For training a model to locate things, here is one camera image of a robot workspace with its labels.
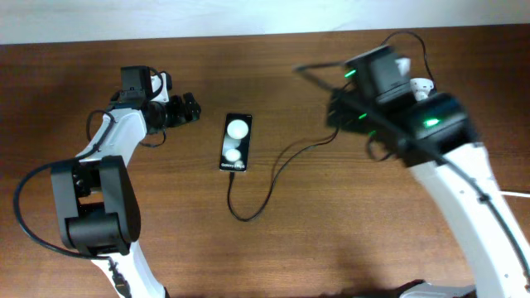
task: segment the phone screen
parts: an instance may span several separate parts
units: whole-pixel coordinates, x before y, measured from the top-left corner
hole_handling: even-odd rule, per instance
[[[248,147],[252,115],[229,113],[224,123],[223,148],[219,169],[222,171],[245,172],[248,168]]]

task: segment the wooden table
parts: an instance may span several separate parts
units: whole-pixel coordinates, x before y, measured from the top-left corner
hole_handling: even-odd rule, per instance
[[[530,191],[530,26],[415,31],[427,43],[439,89],[456,94],[482,132],[501,187]],[[240,223],[227,210],[229,175],[218,170],[224,115],[253,115],[249,171],[237,175],[233,192],[236,209],[251,214],[283,148],[332,133],[324,126],[329,95],[292,66],[348,59],[390,32],[0,47],[0,296],[116,296],[89,262],[48,252],[24,235],[12,192],[30,169],[86,146],[86,116],[106,107],[125,65],[166,70],[174,92],[192,91],[203,110],[199,122],[170,129],[164,146],[137,148],[128,167],[142,249],[172,297],[318,296],[416,278],[472,283],[432,199],[400,161],[369,160],[366,137],[341,133],[296,159],[258,221]],[[413,58],[412,74],[425,77],[417,42],[402,36],[393,44]],[[322,75],[344,83],[341,70]],[[530,201],[507,200],[528,235]],[[22,210],[38,235],[60,243],[48,173],[24,189]]]

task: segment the white wall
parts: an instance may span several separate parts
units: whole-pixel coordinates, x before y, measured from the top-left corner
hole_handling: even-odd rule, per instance
[[[530,0],[2,0],[0,43],[530,22]]]

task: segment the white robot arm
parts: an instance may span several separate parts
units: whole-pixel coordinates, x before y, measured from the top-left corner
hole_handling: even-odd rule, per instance
[[[345,67],[354,87],[338,89],[308,72],[330,66]],[[381,46],[345,62],[295,68],[332,93],[329,126],[368,134],[397,154],[436,201],[475,277],[476,286],[461,288],[412,282],[388,297],[530,297],[530,247],[484,144],[456,98],[434,93],[429,79],[409,79],[409,67],[409,59]]]
[[[163,131],[165,138],[167,127],[200,116],[200,106],[191,94],[184,95],[185,102],[178,96],[169,97],[169,74],[154,70],[150,76],[150,71],[146,66],[122,68],[123,91],[111,100],[101,127],[78,155],[87,156],[78,164],[51,171],[63,244],[99,257],[92,262],[124,298],[169,297],[140,248],[140,211],[127,164],[147,134]],[[96,144],[98,150],[89,154]],[[81,197],[94,192],[103,192],[104,202],[80,203]]]

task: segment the white circle on screen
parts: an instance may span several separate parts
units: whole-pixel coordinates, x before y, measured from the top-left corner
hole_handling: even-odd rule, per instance
[[[230,162],[238,161],[239,158],[241,158],[241,152],[239,152],[238,149],[230,149],[226,151],[226,153],[224,154],[224,157],[226,158],[227,161],[230,161]]]
[[[226,132],[233,139],[240,140],[248,134],[248,125],[243,120],[233,120],[226,128]]]

